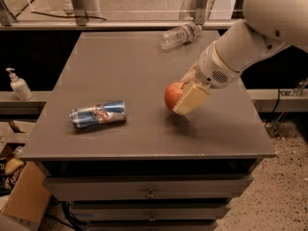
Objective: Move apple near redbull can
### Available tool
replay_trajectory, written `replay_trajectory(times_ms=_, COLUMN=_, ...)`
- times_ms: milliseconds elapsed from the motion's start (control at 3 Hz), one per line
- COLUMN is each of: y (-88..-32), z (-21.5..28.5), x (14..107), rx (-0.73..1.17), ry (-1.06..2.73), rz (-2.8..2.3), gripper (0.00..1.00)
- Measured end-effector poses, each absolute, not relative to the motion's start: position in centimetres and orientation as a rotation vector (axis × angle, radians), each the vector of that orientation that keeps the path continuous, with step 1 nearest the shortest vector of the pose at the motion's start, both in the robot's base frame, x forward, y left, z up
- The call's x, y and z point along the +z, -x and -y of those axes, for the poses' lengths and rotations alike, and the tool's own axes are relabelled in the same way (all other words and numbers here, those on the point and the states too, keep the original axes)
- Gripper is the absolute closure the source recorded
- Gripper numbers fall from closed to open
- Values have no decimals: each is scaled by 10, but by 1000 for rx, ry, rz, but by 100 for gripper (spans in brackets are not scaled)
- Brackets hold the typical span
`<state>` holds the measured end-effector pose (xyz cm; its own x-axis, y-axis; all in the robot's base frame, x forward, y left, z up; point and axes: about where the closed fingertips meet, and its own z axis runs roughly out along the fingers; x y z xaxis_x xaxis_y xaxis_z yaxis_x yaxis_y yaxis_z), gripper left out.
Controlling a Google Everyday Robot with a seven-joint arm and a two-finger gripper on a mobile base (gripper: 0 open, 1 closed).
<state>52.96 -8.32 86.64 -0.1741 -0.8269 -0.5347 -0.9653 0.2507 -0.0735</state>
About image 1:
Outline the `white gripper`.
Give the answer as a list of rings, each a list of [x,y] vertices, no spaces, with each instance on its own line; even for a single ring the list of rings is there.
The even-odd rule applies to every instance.
[[[197,63],[194,63],[182,77],[181,82],[188,85],[185,86],[183,95],[172,110],[178,115],[185,116],[209,98],[210,86],[212,89],[223,89],[239,77],[240,72],[232,70],[218,56],[216,42],[213,41],[201,53]],[[196,84],[198,80],[208,85]]]

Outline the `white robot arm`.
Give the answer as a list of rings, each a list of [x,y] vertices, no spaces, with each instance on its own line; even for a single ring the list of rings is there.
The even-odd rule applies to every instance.
[[[184,116],[200,106],[210,89],[223,89],[244,70],[295,46],[308,52],[308,0],[244,0],[244,18],[213,41],[181,79],[167,106]]]

